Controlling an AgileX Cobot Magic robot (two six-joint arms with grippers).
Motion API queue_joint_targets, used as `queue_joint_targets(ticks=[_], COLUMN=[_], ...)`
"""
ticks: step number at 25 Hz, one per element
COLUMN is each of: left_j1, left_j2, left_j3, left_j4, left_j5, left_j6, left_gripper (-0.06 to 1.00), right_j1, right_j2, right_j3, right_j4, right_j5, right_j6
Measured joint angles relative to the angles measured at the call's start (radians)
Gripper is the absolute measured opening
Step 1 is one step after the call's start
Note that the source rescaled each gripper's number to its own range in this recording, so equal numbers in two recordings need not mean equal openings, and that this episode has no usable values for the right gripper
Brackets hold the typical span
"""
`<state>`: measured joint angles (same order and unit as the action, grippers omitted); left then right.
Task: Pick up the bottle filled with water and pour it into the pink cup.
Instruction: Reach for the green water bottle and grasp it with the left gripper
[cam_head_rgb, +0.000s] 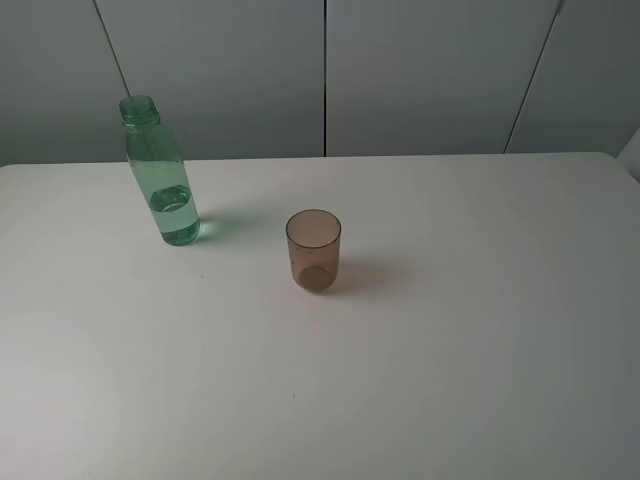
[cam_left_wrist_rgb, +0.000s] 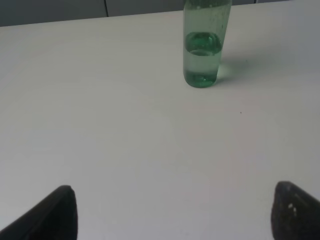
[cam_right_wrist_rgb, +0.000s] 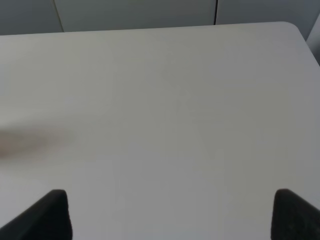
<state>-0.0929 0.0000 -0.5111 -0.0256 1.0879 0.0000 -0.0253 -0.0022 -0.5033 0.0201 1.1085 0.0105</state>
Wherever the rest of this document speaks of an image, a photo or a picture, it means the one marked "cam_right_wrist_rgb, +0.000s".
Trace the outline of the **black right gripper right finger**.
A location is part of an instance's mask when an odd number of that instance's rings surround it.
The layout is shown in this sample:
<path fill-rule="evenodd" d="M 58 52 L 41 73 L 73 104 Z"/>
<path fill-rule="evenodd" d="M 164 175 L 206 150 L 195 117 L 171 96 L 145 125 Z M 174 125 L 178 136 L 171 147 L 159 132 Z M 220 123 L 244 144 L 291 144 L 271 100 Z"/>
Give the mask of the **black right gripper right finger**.
<path fill-rule="evenodd" d="M 271 240 L 319 240 L 320 210 L 289 189 L 276 191 Z"/>

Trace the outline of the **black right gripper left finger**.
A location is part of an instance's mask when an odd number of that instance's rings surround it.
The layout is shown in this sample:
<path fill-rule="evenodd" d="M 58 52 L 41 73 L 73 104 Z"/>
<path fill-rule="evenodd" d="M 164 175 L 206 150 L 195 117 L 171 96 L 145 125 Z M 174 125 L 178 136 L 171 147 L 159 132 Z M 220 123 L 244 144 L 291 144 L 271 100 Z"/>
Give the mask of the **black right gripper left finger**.
<path fill-rule="evenodd" d="M 68 196 L 54 189 L 0 228 L 2 240 L 71 240 Z"/>

